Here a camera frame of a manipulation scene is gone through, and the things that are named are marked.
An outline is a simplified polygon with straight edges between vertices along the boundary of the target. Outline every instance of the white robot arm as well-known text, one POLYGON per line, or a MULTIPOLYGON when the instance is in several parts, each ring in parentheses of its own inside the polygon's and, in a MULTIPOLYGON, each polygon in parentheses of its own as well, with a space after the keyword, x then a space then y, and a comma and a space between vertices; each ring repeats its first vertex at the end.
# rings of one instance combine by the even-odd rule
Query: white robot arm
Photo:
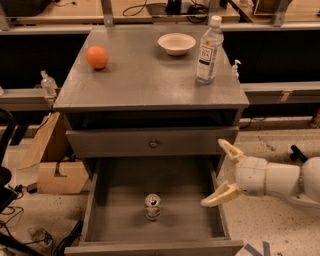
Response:
POLYGON ((244 193, 250 196, 275 196, 293 207, 320 216, 320 157, 310 158, 300 166, 268 162, 247 157, 223 139, 220 147, 235 164, 235 184, 223 183, 201 201, 213 207, 244 193))

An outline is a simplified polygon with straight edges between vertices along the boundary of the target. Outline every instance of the concrete floor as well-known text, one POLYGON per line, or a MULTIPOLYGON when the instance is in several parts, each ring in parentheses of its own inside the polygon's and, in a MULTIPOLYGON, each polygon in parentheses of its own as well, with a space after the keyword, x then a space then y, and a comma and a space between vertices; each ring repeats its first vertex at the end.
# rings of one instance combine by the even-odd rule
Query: concrete floor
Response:
MULTIPOLYGON (((235 145, 246 155, 263 157, 277 163, 301 165, 289 159, 290 146, 296 145, 308 158, 320 157, 320 130, 309 129, 306 120, 254 120, 248 128, 242 129, 235 145)), ((242 120, 245 127, 249 120, 242 120)), ((29 185, 37 181, 37 166, 16 170, 26 150, 32 142, 25 138, 20 145, 10 146, 3 165, 13 173, 11 186, 29 185)), ((233 183, 233 165, 229 159, 224 161, 218 183, 228 180, 233 183)), ((80 195, 45 195, 25 193, 23 198, 12 205, 24 208, 24 212, 8 224, 10 232, 23 243, 30 242, 28 230, 44 228, 51 234, 57 245, 79 219, 84 218, 89 184, 80 195)), ((320 217, 310 216, 298 211, 283 201, 272 197, 246 197, 223 205, 231 239, 243 240, 260 254, 253 254, 243 248, 237 256, 318 256, 320 254, 320 217), (263 250, 263 242, 270 246, 270 254, 263 250)), ((1 220, 8 216, 0 215, 1 220)), ((50 255, 51 247, 42 244, 29 245, 44 255, 50 255)))

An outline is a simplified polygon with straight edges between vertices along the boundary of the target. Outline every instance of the desk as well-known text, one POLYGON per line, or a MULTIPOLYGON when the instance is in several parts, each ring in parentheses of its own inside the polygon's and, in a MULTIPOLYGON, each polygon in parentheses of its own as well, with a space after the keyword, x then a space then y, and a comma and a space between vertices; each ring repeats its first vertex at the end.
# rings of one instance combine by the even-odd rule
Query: desk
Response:
MULTIPOLYGON (((243 17, 249 22, 268 23, 271 15, 254 15, 252 7, 240 5, 239 0, 231 0, 232 5, 239 10, 243 17)), ((285 16, 285 22, 320 22, 317 13, 320 10, 320 1, 318 0, 293 0, 288 6, 285 16)))
POLYGON ((213 84, 196 81, 199 39, 206 30, 116 25, 95 27, 88 35, 54 105, 66 117, 76 156, 98 162, 82 241, 66 255, 231 256, 242 247, 228 236, 219 208, 199 204, 208 189, 199 187, 215 179, 206 172, 215 177, 224 158, 217 138, 235 140, 248 106, 223 52, 213 84), (197 45, 184 56, 167 55, 157 40, 172 32, 192 35, 197 45), (109 51, 103 70, 86 63, 92 45, 109 51), (213 167, 203 165, 206 159, 213 167), (152 223, 143 211, 149 191, 159 192, 163 202, 162 218, 152 223))
MULTIPOLYGON (((148 3, 166 3, 166 0, 149 0, 148 3)), ((59 5, 50 3, 41 14, 34 17, 19 17, 13 24, 102 24, 103 12, 101 0, 81 0, 76 5, 68 4, 70 0, 61 0, 59 5)), ((123 16, 123 11, 134 5, 141 5, 144 0, 112 0, 114 23, 152 23, 183 22, 185 17, 152 18, 146 8, 136 16, 123 16)), ((238 22, 240 15, 228 5, 227 9, 219 8, 223 22, 238 22)))

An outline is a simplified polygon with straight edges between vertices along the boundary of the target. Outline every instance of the bottle label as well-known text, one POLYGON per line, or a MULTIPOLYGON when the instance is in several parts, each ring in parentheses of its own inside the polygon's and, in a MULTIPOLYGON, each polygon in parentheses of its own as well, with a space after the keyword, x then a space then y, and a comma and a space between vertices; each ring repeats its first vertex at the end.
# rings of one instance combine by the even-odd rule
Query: bottle label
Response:
POLYGON ((211 48, 202 45, 199 53, 199 62, 197 67, 197 76, 199 78, 208 80, 210 78, 210 64, 214 61, 214 56, 216 55, 216 48, 211 48))

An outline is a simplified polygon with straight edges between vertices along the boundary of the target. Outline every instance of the white bowl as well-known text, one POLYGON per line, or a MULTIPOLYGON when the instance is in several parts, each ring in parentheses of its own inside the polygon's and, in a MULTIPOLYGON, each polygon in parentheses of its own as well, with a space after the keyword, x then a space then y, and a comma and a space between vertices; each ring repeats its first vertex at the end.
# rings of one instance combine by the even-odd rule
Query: white bowl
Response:
POLYGON ((192 36, 171 33, 163 35, 159 38, 158 44, 166 50, 169 55, 180 56, 186 54, 196 44, 196 40, 192 36))

